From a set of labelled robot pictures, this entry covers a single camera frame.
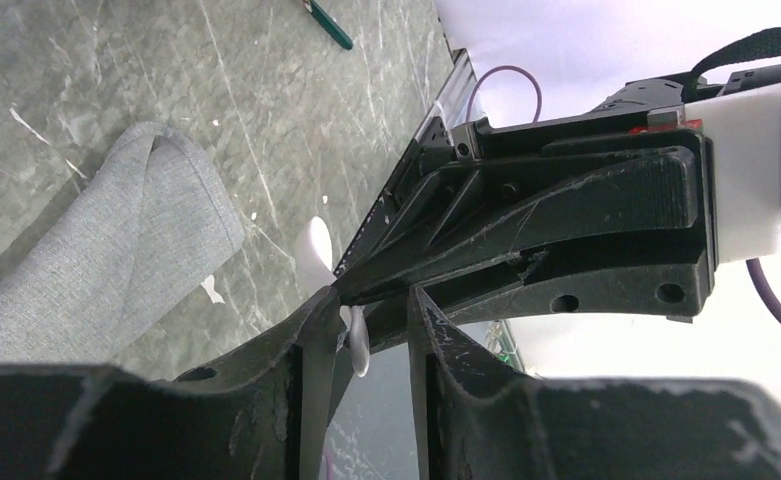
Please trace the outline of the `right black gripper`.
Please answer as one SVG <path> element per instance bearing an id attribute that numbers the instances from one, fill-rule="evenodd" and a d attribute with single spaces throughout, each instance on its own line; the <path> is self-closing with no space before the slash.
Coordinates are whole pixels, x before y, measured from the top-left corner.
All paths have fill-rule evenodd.
<path id="1" fill-rule="evenodd" d="M 660 115 L 711 96 L 704 79 L 675 74 L 630 82 L 579 116 L 450 128 L 453 158 L 336 289 L 367 304 L 419 285 L 457 325 L 695 316 L 714 286 L 712 147 Z"/>

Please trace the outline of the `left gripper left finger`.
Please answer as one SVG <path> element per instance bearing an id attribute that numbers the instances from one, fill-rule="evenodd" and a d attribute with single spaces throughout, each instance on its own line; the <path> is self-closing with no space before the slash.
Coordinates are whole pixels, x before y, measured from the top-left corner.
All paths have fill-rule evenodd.
<path id="1" fill-rule="evenodd" d="M 172 381 L 112 365 L 0 365 L 0 479 L 314 479 L 340 299 Z"/>

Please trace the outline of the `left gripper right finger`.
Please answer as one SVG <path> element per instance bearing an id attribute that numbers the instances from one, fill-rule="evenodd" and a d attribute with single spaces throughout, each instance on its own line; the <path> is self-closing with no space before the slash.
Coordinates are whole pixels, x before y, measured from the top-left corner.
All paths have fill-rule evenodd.
<path id="1" fill-rule="evenodd" d="M 407 300 L 423 479 L 781 479 L 781 407 L 742 381 L 539 379 Z"/>

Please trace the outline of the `white ceramic spoon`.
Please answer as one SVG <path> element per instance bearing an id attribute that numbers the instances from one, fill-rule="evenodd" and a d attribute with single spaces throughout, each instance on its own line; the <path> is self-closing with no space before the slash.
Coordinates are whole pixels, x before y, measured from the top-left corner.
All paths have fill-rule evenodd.
<path id="1" fill-rule="evenodd" d="M 331 269 L 331 236 L 325 221 L 312 217 L 295 242 L 296 277 L 305 293 L 313 295 L 336 280 Z M 346 326 L 352 366 L 358 377 L 368 373 L 371 354 L 369 332 L 361 306 L 341 306 L 340 318 Z"/>

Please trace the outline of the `grey cloth napkin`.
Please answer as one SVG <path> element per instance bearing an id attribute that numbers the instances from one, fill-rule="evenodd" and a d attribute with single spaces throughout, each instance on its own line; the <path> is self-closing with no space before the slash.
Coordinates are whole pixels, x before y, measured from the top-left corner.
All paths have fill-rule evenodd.
<path id="1" fill-rule="evenodd" d="M 237 253 L 244 229 L 207 153 L 164 124 L 129 127 L 0 281 L 0 363 L 100 363 Z"/>

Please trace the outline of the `gold spoon teal handle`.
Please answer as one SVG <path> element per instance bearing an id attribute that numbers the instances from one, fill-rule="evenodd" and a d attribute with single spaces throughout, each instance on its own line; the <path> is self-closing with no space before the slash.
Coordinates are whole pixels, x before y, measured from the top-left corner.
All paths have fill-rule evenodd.
<path id="1" fill-rule="evenodd" d="M 354 48 L 351 37 L 315 0 L 302 0 L 302 4 L 317 24 L 344 50 Z"/>

